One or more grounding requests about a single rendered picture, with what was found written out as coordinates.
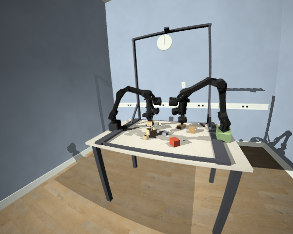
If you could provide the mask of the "tan cardboard cube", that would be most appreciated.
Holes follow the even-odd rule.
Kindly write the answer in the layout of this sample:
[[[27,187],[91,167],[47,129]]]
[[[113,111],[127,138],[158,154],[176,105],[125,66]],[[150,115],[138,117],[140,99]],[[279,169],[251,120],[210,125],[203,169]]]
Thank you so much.
[[[189,133],[195,134],[195,127],[194,126],[189,127]]]

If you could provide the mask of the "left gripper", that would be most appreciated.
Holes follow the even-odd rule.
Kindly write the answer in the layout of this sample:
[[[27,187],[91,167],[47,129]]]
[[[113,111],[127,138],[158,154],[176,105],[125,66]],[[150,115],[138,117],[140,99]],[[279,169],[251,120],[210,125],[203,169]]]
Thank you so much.
[[[185,117],[185,115],[186,115],[187,107],[186,108],[180,108],[179,107],[179,110],[180,110],[180,115],[181,116],[178,117],[178,122],[180,122],[181,124],[186,123],[187,122],[187,118]]]

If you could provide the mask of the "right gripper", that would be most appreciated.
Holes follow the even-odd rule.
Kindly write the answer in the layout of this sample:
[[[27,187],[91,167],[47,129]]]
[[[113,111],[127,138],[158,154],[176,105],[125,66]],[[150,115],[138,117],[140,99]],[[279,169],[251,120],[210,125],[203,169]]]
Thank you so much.
[[[155,115],[154,113],[150,113],[152,106],[146,106],[146,113],[142,114],[142,117],[146,117],[148,121],[152,121],[153,116]]]

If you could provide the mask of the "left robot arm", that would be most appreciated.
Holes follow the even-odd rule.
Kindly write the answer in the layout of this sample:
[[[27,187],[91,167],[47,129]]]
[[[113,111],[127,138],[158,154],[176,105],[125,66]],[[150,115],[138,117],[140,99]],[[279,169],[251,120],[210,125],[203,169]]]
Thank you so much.
[[[199,89],[201,89],[207,85],[212,85],[212,86],[215,86],[218,88],[219,100],[220,100],[220,112],[218,112],[218,118],[219,118],[219,121],[221,121],[219,129],[222,132],[229,131],[230,130],[229,126],[231,125],[231,123],[230,123],[229,118],[227,116],[226,99],[225,99],[227,83],[221,78],[216,79],[216,78],[207,77],[204,80],[198,82],[197,84],[195,84],[189,88],[182,89],[180,91],[180,94],[177,96],[177,98],[176,97],[169,98],[169,106],[177,106],[178,102],[179,102],[180,108],[186,108],[187,103],[190,102],[190,99],[188,99],[188,97],[192,93],[198,91]],[[180,115],[179,107],[172,108],[173,115],[177,115],[177,114]]]

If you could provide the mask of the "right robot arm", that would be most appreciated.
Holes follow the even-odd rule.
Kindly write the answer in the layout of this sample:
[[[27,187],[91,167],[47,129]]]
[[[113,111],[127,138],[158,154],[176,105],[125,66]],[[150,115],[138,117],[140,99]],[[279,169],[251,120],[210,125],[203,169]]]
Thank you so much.
[[[115,101],[114,107],[113,107],[113,109],[110,112],[109,117],[108,117],[108,119],[111,120],[112,124],[115,124],[115,123],[118,122],[116,120],[116,117],[115,117],[118,114],[117,108],[118,108],[120,100],[121,100],[120,98],[126,92],[132,92],[132,93],[135,93],[135,94],[143,96],[145,98],[144,100],[146,100],[146,105],[147,106],[152,106],[153,104],[154,105],[161,105],[161,103],[162,103],[161,97],[155,97],[151,90],[141,90],[141,89],[138,89],[138,88],[127,86],[124,89],[120,89],[116,93],[116,101]],[[154,114],[157,115],[159,113],[159,108],[154,108],[154,107],[151,108],[150,113],[154,113]]]

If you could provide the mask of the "red-orange block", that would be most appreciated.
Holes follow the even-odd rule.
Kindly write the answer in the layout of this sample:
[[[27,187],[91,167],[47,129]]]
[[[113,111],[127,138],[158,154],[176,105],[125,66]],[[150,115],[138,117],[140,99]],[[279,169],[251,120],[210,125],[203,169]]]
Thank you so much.
[[[178,147],[178,146],[180,146],[180,140],[176,137],[171,137],[170,138],[170,145],[172,145],[173,147]]]

